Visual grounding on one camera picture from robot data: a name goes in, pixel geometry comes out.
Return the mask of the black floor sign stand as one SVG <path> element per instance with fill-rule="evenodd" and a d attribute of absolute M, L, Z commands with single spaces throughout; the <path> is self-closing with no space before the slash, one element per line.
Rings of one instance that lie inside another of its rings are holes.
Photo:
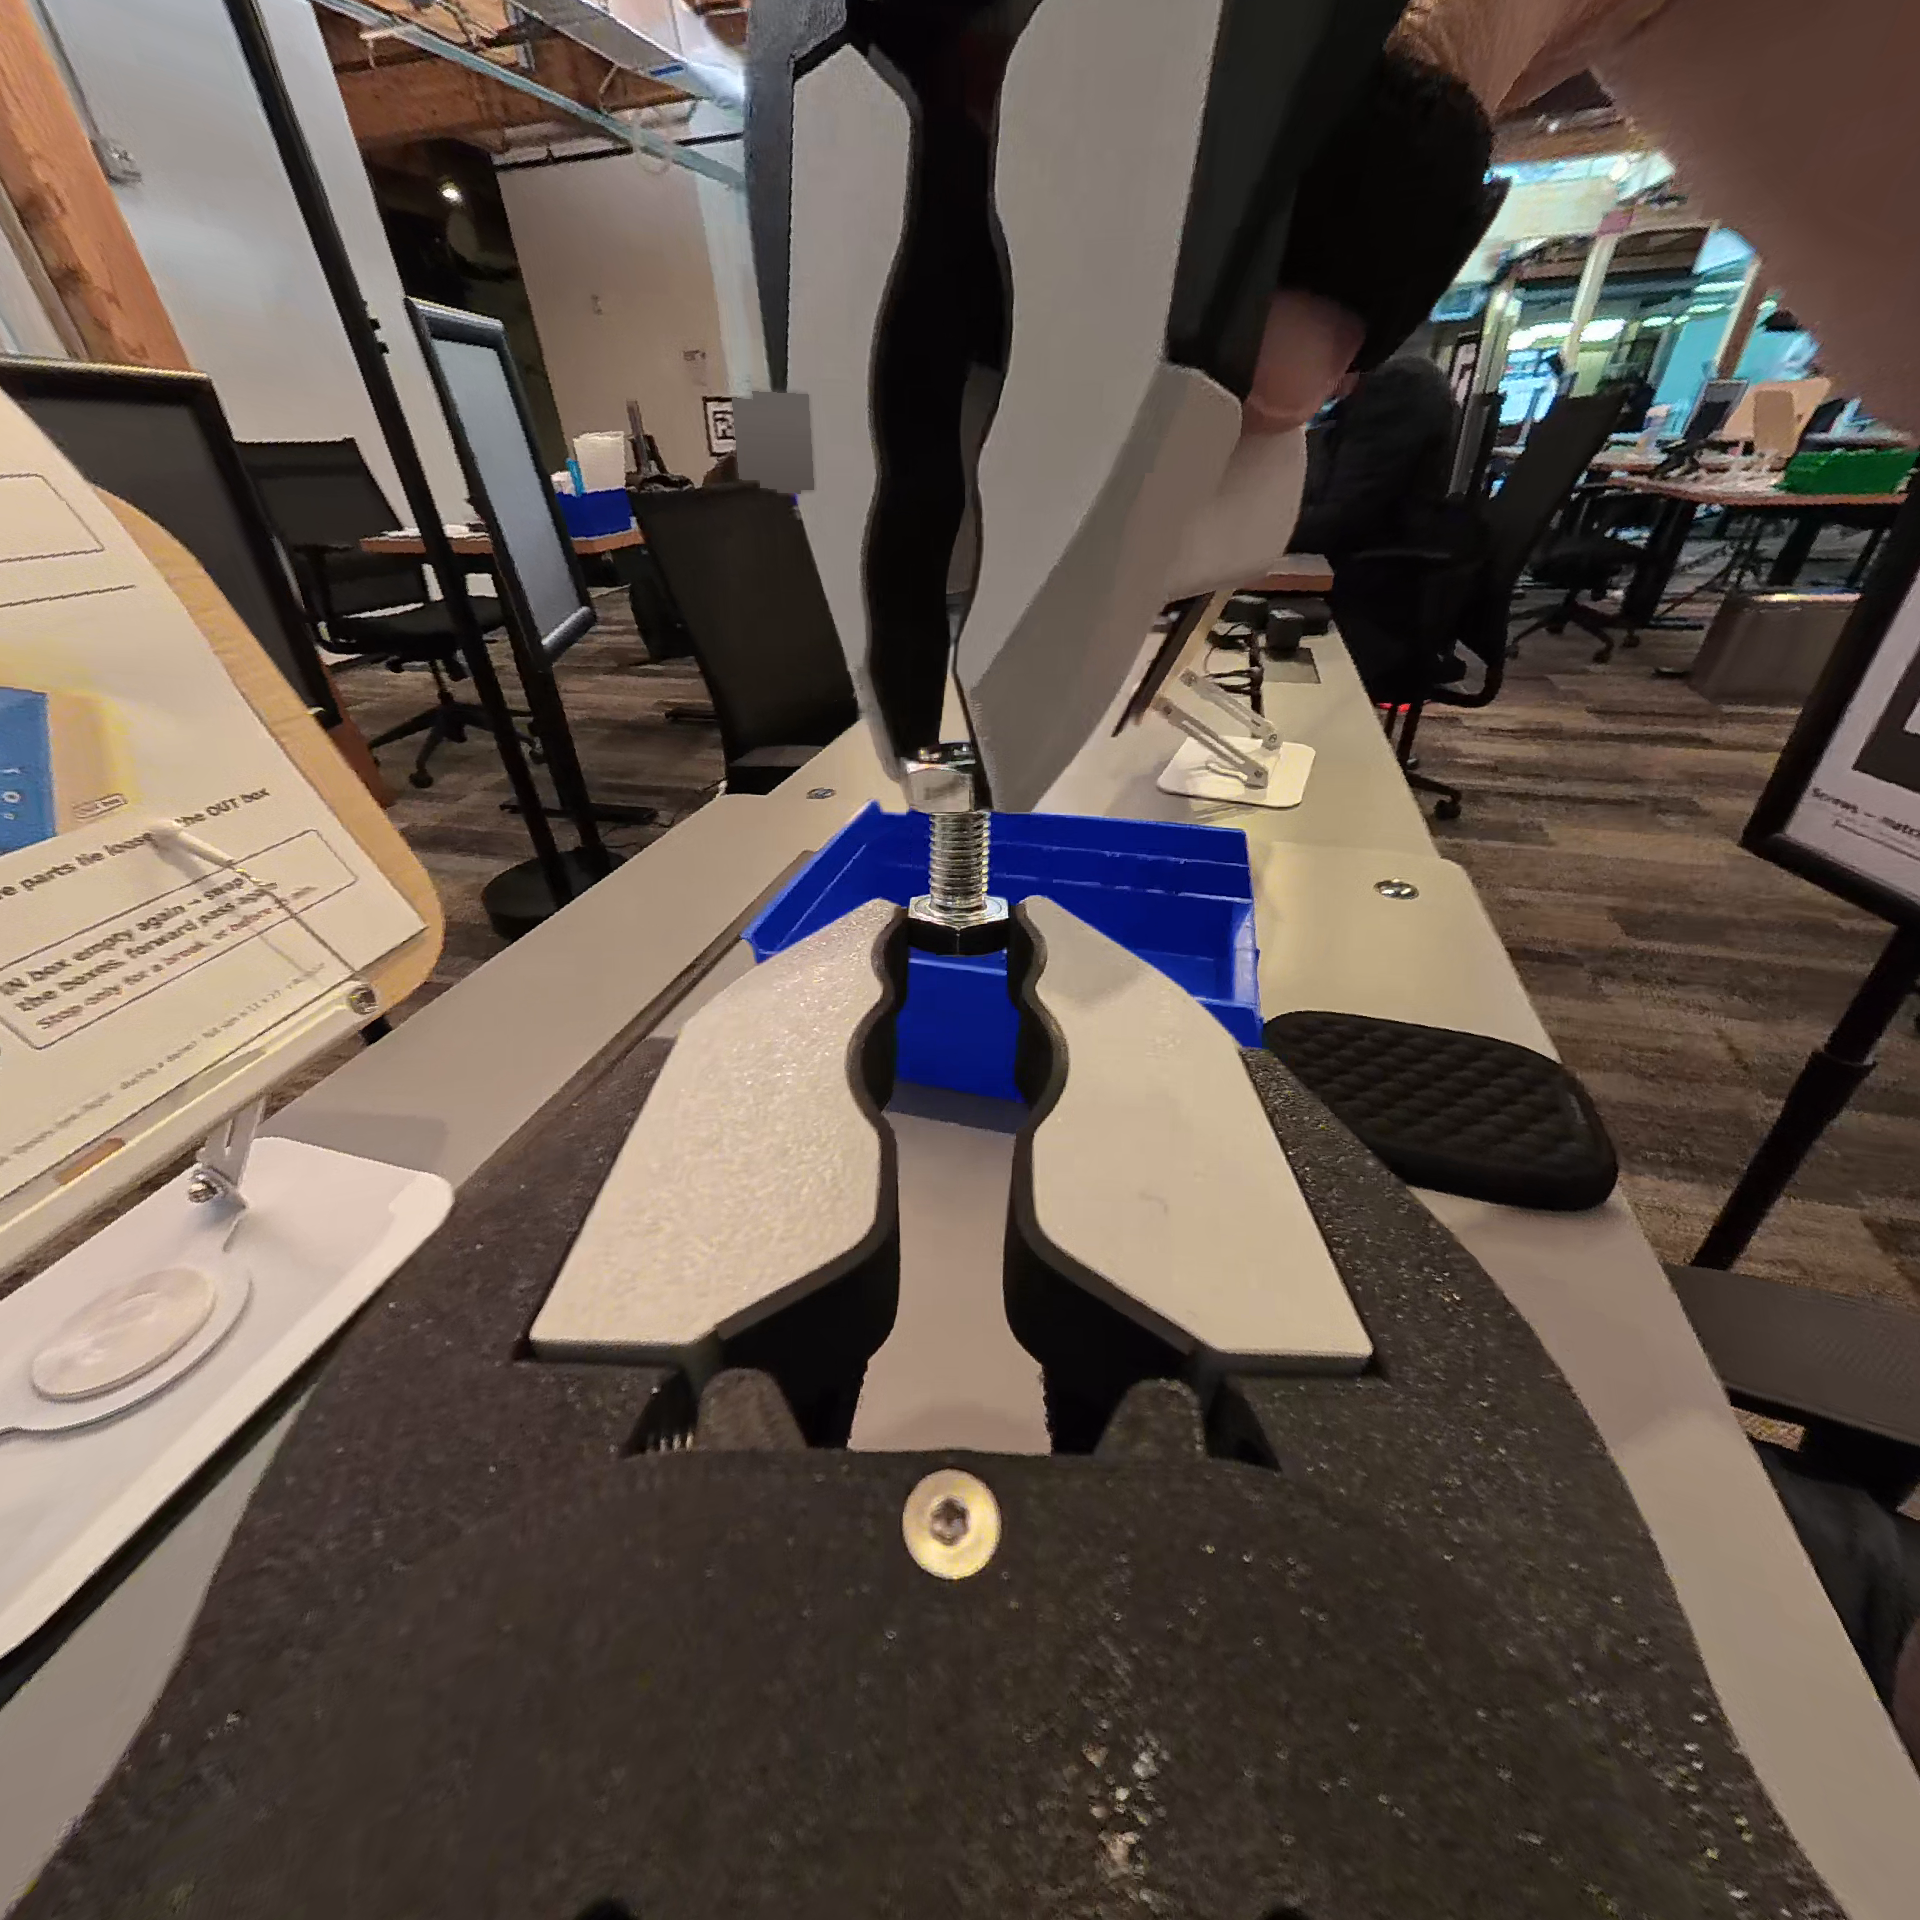
<path fill-rule="evenodd" d="M 515 941 L 621 867 L 625 854 L 609 845 L 609 829 L 657 829 L 662 815 L 652 805 L 595 802 L 589 796 L 557 662 L 589 638 L 597 611 L 541 464 L 504 323 L 425 298 L 407 298 L 407 318 L 444 403 L 469 500 L 491 539 L 517 687 L 541 766 L 555 784 L 555 805 L 517 802 L 537 856 L 481 892 L 493 931 Z"/>

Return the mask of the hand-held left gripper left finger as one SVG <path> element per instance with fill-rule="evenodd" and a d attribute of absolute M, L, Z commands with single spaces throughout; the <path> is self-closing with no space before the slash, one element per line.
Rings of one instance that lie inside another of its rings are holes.
<path fill-rule="evenodd" d="M 530 1326 L 552 1363 L 855 1409 L 898 1314 L 898 908 L 750 968 L 680 1037 Z"/>

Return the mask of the laminated instruction poster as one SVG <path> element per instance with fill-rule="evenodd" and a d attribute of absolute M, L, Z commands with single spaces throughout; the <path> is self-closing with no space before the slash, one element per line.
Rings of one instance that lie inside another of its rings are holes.
<path fill-rule="evenodd" d="M 361 1032 L 421 931 L 5 397 L 5 1273 Z"/>

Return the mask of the small white phone stand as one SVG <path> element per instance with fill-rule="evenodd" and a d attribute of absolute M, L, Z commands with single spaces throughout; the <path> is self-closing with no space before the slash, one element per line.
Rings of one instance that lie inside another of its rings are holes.
<path fill-rule="evenodd" d="M 1315 750 L 1286 739 L 1265 709 L 1262 601 L 1212 591 L 1165 611 L 1116 733 L 1149 718 L 1165 718 L 1185 739 L 1157 778 L 1169 799 L 1280 814 L 1308 796 Z"/>

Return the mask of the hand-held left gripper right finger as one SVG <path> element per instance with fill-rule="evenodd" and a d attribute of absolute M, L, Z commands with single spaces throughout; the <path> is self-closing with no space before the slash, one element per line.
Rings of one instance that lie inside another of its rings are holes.
<path fill-rule="evenodd" d="M 1242 1044 L 1067 908 L 1010 915 L 1024 1123 L 1004 1314 L 1052 1402 L 1361 1376 L 1373 1342 Z"/>

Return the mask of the silver hex bolt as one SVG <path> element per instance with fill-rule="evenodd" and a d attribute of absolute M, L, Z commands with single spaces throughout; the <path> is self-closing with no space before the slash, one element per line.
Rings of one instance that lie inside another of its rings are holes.
<path fill-rule="evenodd" d="M 921 896 L 981 899 L 993 871 L 993 814 L 968 741 L 931 744 L 898 770 L 908 811 L 926 821 L 929 880 Z"/>

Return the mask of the person's right hand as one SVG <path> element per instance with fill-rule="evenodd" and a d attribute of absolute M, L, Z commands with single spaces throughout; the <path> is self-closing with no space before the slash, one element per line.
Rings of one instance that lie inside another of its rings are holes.
<path fill-rule="evenodd" d="M 1499 117 L 1531 104 L 1663 5 L 1402 5 L 1315 138 L 1265 306 L 1243 437 L 1286 437 L 1423 329 L 1481 246 Z"/>

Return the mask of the grey metal box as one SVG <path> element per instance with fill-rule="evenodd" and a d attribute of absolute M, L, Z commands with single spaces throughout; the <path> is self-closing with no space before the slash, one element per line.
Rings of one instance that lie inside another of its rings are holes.
<path fill-rule="evenodd" d="M 1720 709 L 1802 709 L 1856 606 L 1856 591 L 1729 595 L 1682 684 Z"/>

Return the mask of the white metal stand base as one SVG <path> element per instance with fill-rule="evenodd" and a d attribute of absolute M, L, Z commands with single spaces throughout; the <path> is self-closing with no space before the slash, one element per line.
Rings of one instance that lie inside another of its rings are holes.
<path fill-rule="evenodd" d="M 5 1300 L 5 1660 L 26 1651 L 445 1222 L 444 1175 L 259 1140 Z"/>

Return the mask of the black mesh office chair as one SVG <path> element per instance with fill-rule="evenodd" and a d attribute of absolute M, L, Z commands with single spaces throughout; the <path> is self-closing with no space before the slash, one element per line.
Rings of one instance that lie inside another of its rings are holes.
<path fill-rule="evenodd" d="M 1708 1267 L 1669 1285 L 1736 1406 L 1917 1448 L 1917 1310 Z"/>

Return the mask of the black rolling sign stand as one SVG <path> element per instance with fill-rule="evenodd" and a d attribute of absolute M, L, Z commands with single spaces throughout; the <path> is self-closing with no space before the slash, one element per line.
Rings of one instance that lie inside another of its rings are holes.
<path fill-rule="evenodd" d="M 1874 1077 L 1881 1044 L 1917 986 L 1917 928 L 1895 928 L 1874 970 L 1814 1052 L 1785 1096 L 1777 1123 L 1749 1157 L 1736 1188 L 1708 1225 L 1689 1267 L 1735 1271 L 1779 1206 L 1823 1132 L 1850 1110 Z"/>

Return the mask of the wooden office desk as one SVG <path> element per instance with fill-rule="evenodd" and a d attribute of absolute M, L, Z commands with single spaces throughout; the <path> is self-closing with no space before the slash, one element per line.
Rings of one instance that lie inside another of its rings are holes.
<path fill-rule="evenodd" d="M 1618 606 L 1623 628 L 1644 634 L 1653 628 L 1663 620 L 1671 573 L 1682 561 L 1682 548 L 1694 535 L 1698 516 L 1787 519 L 1785 548 L 1765 570 L 1761 587 L 1791 591 L 1826 527 L 1858 521 L 1869 534 L 1869 543 L 1876 543 L 1881 534 L 1891 527 L 1895 511 L 1905 506 L 1911 470 L 1904 470 L 1883 494 L 1787 488 L 1785 481 L 1761 485 L 1736 481 L 1725 476 L 1653 479 L 1623 468 L 1604 470 L 1600 485 L 1606 494 L 1653 500 L 1653 521 L 1644 543 L 1644 558 L 1623 587 Z"/>

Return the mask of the black textured wrist pad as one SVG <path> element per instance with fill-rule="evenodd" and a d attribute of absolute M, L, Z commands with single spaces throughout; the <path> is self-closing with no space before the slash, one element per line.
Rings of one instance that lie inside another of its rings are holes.
<path fill-rule="evenodd" d="M 1493 1037 L 1290 1011 L 1262 1046 L 1408 1188 L 1518 1212 L 1593 1212 L 1618 1152 L 1585 1085 Z"/>

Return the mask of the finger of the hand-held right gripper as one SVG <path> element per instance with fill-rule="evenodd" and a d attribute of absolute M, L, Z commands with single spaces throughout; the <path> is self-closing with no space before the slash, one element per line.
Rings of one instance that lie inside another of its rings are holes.
<path fill-rule="evenodd" d="M 756 5 L 750 225 L 776 426 L 741 460 L 796 494 L 881 763 L 941 744 L 965 529 L 968 125 L 938 5 Z"/>
<path fill-rule="evenodd" d="M 1286 117 L 1303 5 L 1041 5 L 995 110 L 1008 371 L 980 455 L 980 583 L 957 691 L 995 814 L 1030 814 L 1098 733 L 1181 595 L 1283 561 L 1306 432 L 1243 432 L 1242 397 L 1169 323 L 1217 83 L 1231 132 Z"/>

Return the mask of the black framed marker sign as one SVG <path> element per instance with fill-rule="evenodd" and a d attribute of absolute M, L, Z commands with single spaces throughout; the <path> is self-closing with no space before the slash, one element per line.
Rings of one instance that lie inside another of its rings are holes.
<path fill-rule="evenodd" d="M 1900 506 L 1739 848 L 1917 928 L 1917 500 Z"/>

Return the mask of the black framed board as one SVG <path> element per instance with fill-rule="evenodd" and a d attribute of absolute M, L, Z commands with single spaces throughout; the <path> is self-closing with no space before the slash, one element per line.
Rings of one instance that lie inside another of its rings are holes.
<path fill-rule="evenodd" d="M 94 488 L 183 543 L 316 723 L 341 723 L 316 626 L 204 376 L 5 355 L 5 397 Z"/>

